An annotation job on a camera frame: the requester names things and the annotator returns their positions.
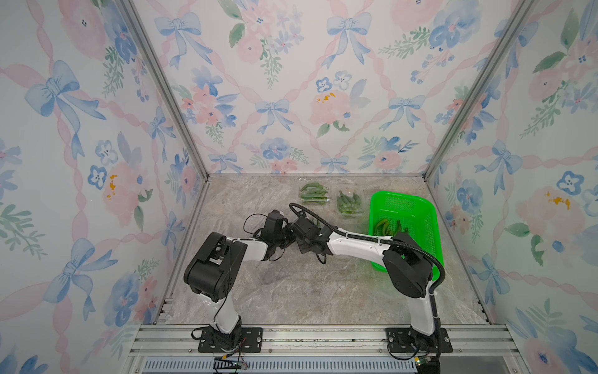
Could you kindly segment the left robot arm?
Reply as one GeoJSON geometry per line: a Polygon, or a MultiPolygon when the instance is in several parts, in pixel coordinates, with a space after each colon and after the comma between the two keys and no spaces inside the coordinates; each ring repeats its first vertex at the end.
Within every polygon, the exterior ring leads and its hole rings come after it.
{"type": "Polygon", "coordinates": [[[277,249],[285,249],[294,241],[287,225],[288,219],[273,210],[251,238],[232,238],[212,232],[199,247],[185,269],[183,279],[208,310],[209,333],[221,340],[240,338],[241,317],[229,294],[241,265],[252,261],[273,262],[277,249]]]}

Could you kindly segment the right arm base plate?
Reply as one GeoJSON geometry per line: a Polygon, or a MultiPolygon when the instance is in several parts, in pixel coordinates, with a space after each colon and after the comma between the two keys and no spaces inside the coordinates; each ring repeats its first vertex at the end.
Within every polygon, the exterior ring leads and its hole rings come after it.
{"type": "Polygon", "coordinates": [[[453,353],[451,339],[447,330],[442,327],[440,332],[435,332],[431,336],[425,336],[410,327],[388,327],[385,329],[386,339],[389,344],[390,352],[413,354],[418,351],[420,355],[425,353],[442,354],[453,353]]]}

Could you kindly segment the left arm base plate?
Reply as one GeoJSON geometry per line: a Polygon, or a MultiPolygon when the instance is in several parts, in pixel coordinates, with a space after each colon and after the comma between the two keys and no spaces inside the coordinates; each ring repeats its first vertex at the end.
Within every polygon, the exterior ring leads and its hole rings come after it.
{"type": "Polygon", "coordinates": [[[260,353],[263,346],[263,328],[238,327],[231,333],[218,332],[213,327],[204,327],[199,337],[192,332],[192,338],[198,341],[199,353],[260,353]]]}

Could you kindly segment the green peppers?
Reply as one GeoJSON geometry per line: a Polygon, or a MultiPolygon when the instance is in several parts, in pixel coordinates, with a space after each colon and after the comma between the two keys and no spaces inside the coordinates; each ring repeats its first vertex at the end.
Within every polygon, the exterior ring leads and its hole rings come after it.
{"type": "Polygon", "coordinates": [[[379,221],[373,231],[373,235],[377,236],[394,236],[398,233],[409,233],[409,228],[407,226],[403,226],[400,220],[389,220],[389,219],[382,219],[379,221]]]}

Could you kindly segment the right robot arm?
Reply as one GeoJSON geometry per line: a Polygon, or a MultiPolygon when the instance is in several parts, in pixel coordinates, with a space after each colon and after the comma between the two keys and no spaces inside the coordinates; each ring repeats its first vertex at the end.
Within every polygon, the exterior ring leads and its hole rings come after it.
{"type": "Polygon", "coordinates": [[[302,252],[355,257],[384,266],[395,290],[407,298],[413,345],[418,348],[440,345],[441,322],[434,291],[444,281],[445,271],[410,235],[403,232],[393,237],[362,235],[330,224],[317,225],[307,217],[291,224],[291,232],[302,252]]]}

